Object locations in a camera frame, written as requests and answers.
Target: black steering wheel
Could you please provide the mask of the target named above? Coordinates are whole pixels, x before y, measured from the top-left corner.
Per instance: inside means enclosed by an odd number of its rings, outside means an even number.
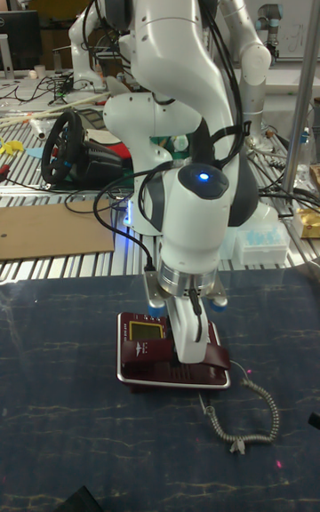
[[[68,176],[80,155],[83,138],[81,118],[75,111],[65,111],[58,117],[41,159],[41,173],[45,182],[56,184]]]

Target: table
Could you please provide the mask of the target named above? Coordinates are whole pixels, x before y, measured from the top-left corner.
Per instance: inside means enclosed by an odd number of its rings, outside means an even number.
[[[131,394],[116,379],[116,314],[146,312],[141,276],[0,287],[0,510],[51,512],[83,484],[107,511],[316,512],[320,268],[221,273],[222,345],[280,411],[272,446],[231,454],[196,392]],[[228,432],[266,432],[264,402],[211,394]]]

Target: cardboard sheet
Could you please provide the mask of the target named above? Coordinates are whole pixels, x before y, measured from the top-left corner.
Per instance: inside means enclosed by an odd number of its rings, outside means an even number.
[[[92,210],[93,200],[71,202],[81,212]],[[108,200],[100,204],[106,207]],[[100,213],[110,223],[110,210]],[[112,252],[112,232],[94,215],[72,213],[64,204],[0,208],[0,260],[57,257],[79,253]]]

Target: coiled cord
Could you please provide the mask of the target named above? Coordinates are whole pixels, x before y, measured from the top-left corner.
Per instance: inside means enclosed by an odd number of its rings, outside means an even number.
[[[200,397],[200,403],[203,407],[204,413],[209,416],[209,419],[212,423],[213,429],[216,433],[216,435],[222,439],[222,441],[225,441],[225,443],[232,443],[231,452],[234,451],[240,451],[240,453],[244,454],[244,444],[245,443],[264,443],[264,444],[271,444],[275,441],[276,436],[279,431],[279,412],[276,407],[276,403],[274,399],[271,397],[271,395],[261,386],[257,386],[253,381],[248,380],[247,378],[245,380],[240,381],[240,385],[244,388],[248,388],[251,391],[253,391],[258,396],[262,397],[264,401],[267,403],[272,416],[272,423],[271,423],[271,430],[269,435],[229,435],[228,433],[225,433],[225,431],[222,429],[216,411],[214,407],[209,405],[208,407],[204,407],[204,402],[202,400],[201,395]]]

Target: computer monitor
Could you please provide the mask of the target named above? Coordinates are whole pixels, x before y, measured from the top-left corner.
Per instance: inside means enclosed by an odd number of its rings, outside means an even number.
[[[14,69],[32,69],[42,55],[37,11],[0,12],[0,34],[7,34]]]

